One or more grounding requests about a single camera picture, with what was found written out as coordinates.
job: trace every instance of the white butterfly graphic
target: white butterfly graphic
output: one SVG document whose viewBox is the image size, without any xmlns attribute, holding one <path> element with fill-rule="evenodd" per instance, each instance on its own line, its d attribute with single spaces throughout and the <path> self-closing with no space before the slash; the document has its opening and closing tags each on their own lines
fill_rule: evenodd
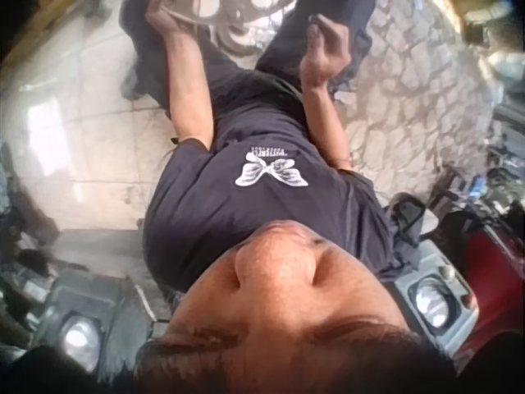
<svg viewBox="0 0 525 394">
<path fill-rule="evenodd" d="M 308 183 L 301 177 L 299 170 L 292 168 L 295 165 L 295 161 L 291 158 L 279 158 L 273 163 L 266 164 L 264 160 L 255 156 L 252 152 L 248 152 L 246 160 L 250 163 L 246 163 L 243 166 L 242 175 L 235 181 L 237 186 L 254 185 L 264 174 L 270 174 L 288 186 L 308 186 Z"/>
</svg>

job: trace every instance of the nose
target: nose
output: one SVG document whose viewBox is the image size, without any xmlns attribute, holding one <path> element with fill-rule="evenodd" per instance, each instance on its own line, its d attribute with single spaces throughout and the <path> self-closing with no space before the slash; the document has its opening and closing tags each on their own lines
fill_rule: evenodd
<svg viewBox="0 0 525 394">
<path fill-rule="evenodd" d="M 301 227 L 273 223 L 260 231 L 235 258 L 237 296 L 252 328 L 300 329 L 316 269 L 313 240 Z"/>
</svg>

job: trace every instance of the motorcycle headlight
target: motorcycle headlight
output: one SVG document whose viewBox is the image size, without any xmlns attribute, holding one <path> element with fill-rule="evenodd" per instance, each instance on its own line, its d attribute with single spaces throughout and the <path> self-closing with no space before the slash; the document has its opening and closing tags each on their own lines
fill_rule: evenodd
<svg viewBox="0 0 525 394">
<path fill-rule="evenodd" d="M 75 316 L 67 320 L 60 338 L 61 348 L 74 361 L 93 372 L 100 356 L 100 334 L 88 318 Z"/>
<path fill-rule="evenodd" d="M 422 281 L 416 291 L 416 307 L 434 328 L 442 328 L 450 319 L 450 306 L 438 283 Z"/>
</svg>

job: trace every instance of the pants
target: pants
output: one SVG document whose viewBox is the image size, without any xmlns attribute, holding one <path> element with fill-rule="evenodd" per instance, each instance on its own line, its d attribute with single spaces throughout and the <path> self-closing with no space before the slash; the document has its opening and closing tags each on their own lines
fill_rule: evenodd
<svg viewBox="0 0 525 394">
<path fill-rule="evenodd" d="M 169 80 L 166 50 L 162 37 L 146 21 L 148 0 L 125 0 L 121 9 L 121 27 L 131 37 L 137 52 L 135 72 L 138 89 L 150 94 L 159 105 L 169 108 Z M 298 0 L 297 6 L 283 21 L 276 37 L 259 59 L 256 71 L 271 74 L 300 90 L 299 64 L 306 53 L 308 18 L 321 13 L 351 29 L 352 63 L 341 79 L 353 78 L 358 66 L 372 46 L 365 27 L 375 7 L 375 0 Z M 208 79 L 214 114 L 220 113 L 231 91 L 250 90 L 250 74 L 238 67 L 204 32 L 198 34 Z"/>
</svg>

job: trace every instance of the navy t-shirt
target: navy t-shirt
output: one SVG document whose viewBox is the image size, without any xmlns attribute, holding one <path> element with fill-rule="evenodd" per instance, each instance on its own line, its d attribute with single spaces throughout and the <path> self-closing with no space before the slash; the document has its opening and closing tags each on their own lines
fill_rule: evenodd
<svg viewBox="0 0 525 394">
<path fill-rule="evenodd" d="M 144 225 L 155 279 L 187 291 L 221 254 L 272 220 L 310 227 L 373 273 L 391 260 L 391 237 L 372 183 L 329 167 L 299 121 L 273 103 L 222 117 L 207 151 L 185 140 L 171 156 Z"/>
</svg>

